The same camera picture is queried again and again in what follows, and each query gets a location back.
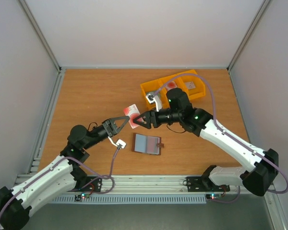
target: brown table surface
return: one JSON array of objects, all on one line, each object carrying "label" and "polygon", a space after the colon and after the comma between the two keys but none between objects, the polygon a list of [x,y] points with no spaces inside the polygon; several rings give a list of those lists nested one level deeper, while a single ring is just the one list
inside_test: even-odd
[{"label": "brown table surface", "polygon": [[[68,69],[52,118],[39,169],[44,168],[66,146],[67,136],[74,125],[88,126],[124,115],[123,109],[136,104],[140,113],[145,112],[140,83],[168,76],[186,69]],[[244,124],[235,93],[226,69],[198,69],[198,74],[211,84],[216,97],[217,118],[229,130],[247,140]],[[212,113],[210,94],[192,102],[193,106]],[[178,124],[171,126],[181,131]],[[164,143],[160,156],[131,151],[133,133],[159,136]],[[191,133],[178,134],[166,125],[159,128],[125,128],[114,137],[127,143],[119,151],[114,164],[114,174],[202,174],[212,164],[223,167],[239,164],[223,150]],[[107,174],[115,147],[104,140],[87,150],[90,157],[85,164],[93,170]]]}]

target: red and white playing card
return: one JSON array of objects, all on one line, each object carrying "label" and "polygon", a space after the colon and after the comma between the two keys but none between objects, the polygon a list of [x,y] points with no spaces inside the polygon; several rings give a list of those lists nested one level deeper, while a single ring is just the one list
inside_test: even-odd
[{"label": "red and white playing card", "polygon": [[133,119],[135,119],[137,116],[140,115],[140,111],[138,110],[136,105],[132,104],[129,107],[124,108],[124,113],[126,116],[130,117],[129,124],[130,124],[131,128],[137,128],[139,125],[137,125],[133,122]]},{"label": "red and white playing card", "polygon": [[166,88],[167,91],[169,91],[169,90],[171,90],[171,89],[177,88],[177,85],[176,85],[176,83],[175,83],[174,81],[172,81],[172,82],[170,82],[169,84],[167,84],[167,85],[165,86],[165,88]]}]

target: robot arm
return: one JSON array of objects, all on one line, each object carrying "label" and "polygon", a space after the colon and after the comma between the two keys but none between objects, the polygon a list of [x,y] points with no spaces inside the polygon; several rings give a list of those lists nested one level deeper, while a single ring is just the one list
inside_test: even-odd
[{"label": "robot arm", "polygon": [[[122,119],[124,123],[117,127],[115,121]],[[19,230],[55,197],[74,188],[81,189],[87,183],[87,174],[79,167],[79,163],[89,156],[85,150],[107,138],[117,148],[124,148],[125,142],[118,140],[114,143],[111,137],[118,134],[128,121],[128,116],[110,118],[91,131],[82,125],[74,126],[67,138],[67,146],[52,163],[22,184],[10,190],[7,187],[0,189],[1,226],[6,230]]]},{"label": "robot arm", "polygon": [[146,128],[151,128],[152,125],[157,128],[161,124],[171,125],[179,122],[184,130],[219,146],[242,165],[239,168],[210,166],[202,175],[207,189],[211,187],[212,183],[215,185],[229,184],[243,185],[257,196],[263,196],[266,193],[278,171],[255,152],[278,166],[277,152],[272,149],[264,151],[251,145],[226,129],[218,121],[216,121],[216,125],[213,116],[203,109],[193,108],[187,94],[179,88],[168,91],[167,98],[170,108],[159,109],[158,112],[147,111],[136,117],[133,122]]}]

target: gray floor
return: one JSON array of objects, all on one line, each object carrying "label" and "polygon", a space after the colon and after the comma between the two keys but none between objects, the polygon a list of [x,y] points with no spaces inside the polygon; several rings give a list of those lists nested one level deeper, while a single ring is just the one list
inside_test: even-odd
[{"label": "gray floor", "polygon": [[24,230],[270,230],[261,197],[234,204],[46,205]]}]

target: object in yellow tray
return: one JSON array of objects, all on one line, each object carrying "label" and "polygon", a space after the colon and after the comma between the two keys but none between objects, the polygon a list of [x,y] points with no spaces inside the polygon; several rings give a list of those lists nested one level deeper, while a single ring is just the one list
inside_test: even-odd
[{"label": "object in yellow tray", "polygon": [[[197,74],[197,72],[193,69],[185,71],[185,72],[181,72],[181,73],[177,73],[177,74],[173,74],[167,77],[163,77],[163,78],[159,78],[156,80],[152,80],[152,81],[148,81],[145,83],[140,84],[141,87],[141,93],[142,96],[145,100],[146,103],[146,107],[151,110],[153,108],[155,108],[155,104],[150,104],[147,100],[146,100],[146,94],[149,92],[153,92],[156,91],[157,89],[159,89],[164,83],[166,83],[167,81],[169,81],[171,78],[179,75],[179,74],[183,74],[183,73],[194,73]],[[206,87],[205,84],[203,83],[203,81],[199,78],[197,78],[196,76],[192,76],[192,75],[185,75],[182,77],[178,77],[176,78],[174,81],[168,83],[160,92],[160,99],[162,102],[162,107],[163,108],[169,108],[169,103],[167,100],[167,91],[173,89],[173,88],[181,88],[183,91],[185,91],[188,95],[188,98],[190,101],[200,98],[200,97],[204,97],[206,96]]]}]

